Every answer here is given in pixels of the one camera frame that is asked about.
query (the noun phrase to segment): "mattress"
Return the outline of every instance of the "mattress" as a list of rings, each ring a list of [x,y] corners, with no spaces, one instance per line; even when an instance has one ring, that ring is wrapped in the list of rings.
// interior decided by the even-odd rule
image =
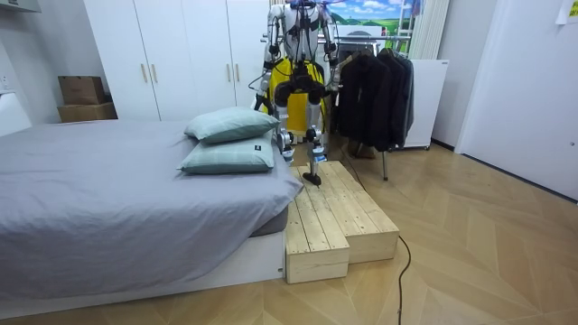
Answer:
[[[176,167],[197,142],[185,125],[99,121],[0,137],[0,303],[186,283],[250,236],[282,229],[302,184],[281,154],[270,172],[186,175]]]
[[[261,237],[283,231],[287,227],[287,218],[289,218],[288,207],[267,221],[261,228],[255,230],[251,237]]]

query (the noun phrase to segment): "pillow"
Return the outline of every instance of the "pillow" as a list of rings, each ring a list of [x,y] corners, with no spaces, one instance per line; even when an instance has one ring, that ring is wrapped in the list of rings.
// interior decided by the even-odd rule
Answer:
[[[198,174],[269,171],[274,166],[272,135],[273,131],[269,131],[222,144],[199,142],[177,169]]]
[[[247,139],[277,127],[279,120],[248,107],[223,108],[192,119],[184,133],[205,144]]]

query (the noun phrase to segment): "wooden plank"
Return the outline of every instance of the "wooden plank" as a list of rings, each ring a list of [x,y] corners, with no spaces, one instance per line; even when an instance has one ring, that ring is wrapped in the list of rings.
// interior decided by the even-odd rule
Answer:
[[[355,199],[363,207],[373,223],[378,226],[382,232],[399,231],[396,224],[387,216],[379,205],[365,191],[359,191],[355,194]]]
[[[347,275],[350,249],[340,248],[287,256],[287,282],[302,283]]]
[[[299,171],[296,167],[292,169],[293,174],[297,177],[299,176]],[[329,241],[323,232],[323,227],[319,218],[317,218],[317,213],[313,208],[313,204],[307,195],[306,190],[302,190],[299,195],[295,198],[295,203],[297,204],[297,210],[301,216],[301,222],[303,223],[303,229],[305,230],[305,236],[307,237],[307,242],[309,243],[309,249],[311,252],[316,252],[320,250],[331,249],[329,246]]]
[[[299,167],[298,170],[300,174],[309,171],[307,167]],[[331,249],[349,247],[350,245],[347,243],[345,236],[343,236],[340,225],[333,216],[325,197],[323,197],[322,191],[308,181],[303,180],[303,184],[315,209],[315,213],[317,213],[317,218],[322,224],[323,233],[325,233]]]
[[[348,237],[350,264],[394,258],[398,238],[399,232]]]
[[[375,234],[380,232],[378,227],[373,223],[368,214],[359,205],[351,191],[343,183],[343,181],[338,177],[337,173],[331,168],[327,163],[320,163],[320,170],[325,174],[330,182],[333,190],[337,193],[338,198],[341,200],[345,209],[349,212],[351,217],[355,220],[358,225],[359,230],[362,234]]]
[[[297,167],[291,167],[291,174],[292,174],[298,181],[301,181],[301,175],[299,174],[299,171],[297,170]]]
[[[363,190],[363,187],[351,176],[350,172],[348,172],[345,167],[341,164],[341,162],[327,162],[330,167],[335,171],[337,176],[343,181],[347,188],[355,193],[357,191]]]
[[[289,203],[287,216],[287,227],[285,228],[286,245],[285,250],[288,255],[309,253],[309,243],[305,236],[305,230],[299,216],[299,210],[295,202]]]
[[[340,225],[343,235],[345,237],[361,235],[361,230],[359,230],[358,225],[345,208],[345,205],[343,205],[343,202],[339,200],[337,194],[333,191],[327,176],[323,172],[319,172],[319,176],[322,178],[322,185],[319,188],[331,212],[333,212],[333,216]]]

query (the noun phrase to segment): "cardboard box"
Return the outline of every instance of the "cardboard box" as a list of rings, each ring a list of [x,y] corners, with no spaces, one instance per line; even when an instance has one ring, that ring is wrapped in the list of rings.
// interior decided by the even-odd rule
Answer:
[[[113,103],[98,105],[65,105],[58,107],[62,123],[117,119]]]
[[[66,105],[96,105],[106,102],[100,77],[59,76],[58,81]]]

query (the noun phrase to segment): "white wall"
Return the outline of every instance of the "white wall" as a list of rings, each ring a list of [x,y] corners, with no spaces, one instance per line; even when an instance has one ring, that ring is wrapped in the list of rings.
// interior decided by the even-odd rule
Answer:
[[[99,76],[108,91],[84,1],[40,1],[42,13],[27,16],[59,76]]]
[[[496,0],[452,0],[439,59],[449,60],[432,138],[455,146],[470,102]]]
[[[20,80],[16,76],[16,72],[14,71],[14,67],[12,65],[12,62],[10,61],[10,58],[8,57],[8,53],[6,52],[6,48],[4,47],[3,43],[0,42],[0,78],[2,78],[2,77],[6,77],[6,80],[7,80],[6,85],[8,86],[8,89],[6,89],[6,90],[15,90],[16,98],[18,99],[18,102],[20,102],[20,107],[24,110],[24,113],[28,117],[28,114],[26,112],[27,108],[29,107],[28,99],[26,98],[26,96],[23,93],[22,85],[20,84]],[[6,114],[5,111],[3,111],[0,114],[0,135],[1,134],[5,135],[8,133],[11,133],[14,130],[13,125],[6,125],[5,124],[5,121],[4,121],[5,114]],[[8,117],[8,120],[10,122],[7,122],[7,123],[13,122],[12,118],[10,118],[10,117]]]
[[[59,123],[59,75],[103,78],[89,19],[80,0],[40,1],[42,13],[0,10],[0,42],[25,97],[33,124]]]
[[[61,94],[56,74],[26,14],[0,10],[0,40],[26,97],[24,106],[33,124],[58,123]]]
[[[500,0],[456,151],[578,199],[578,24],[555,24],[561,3]]]

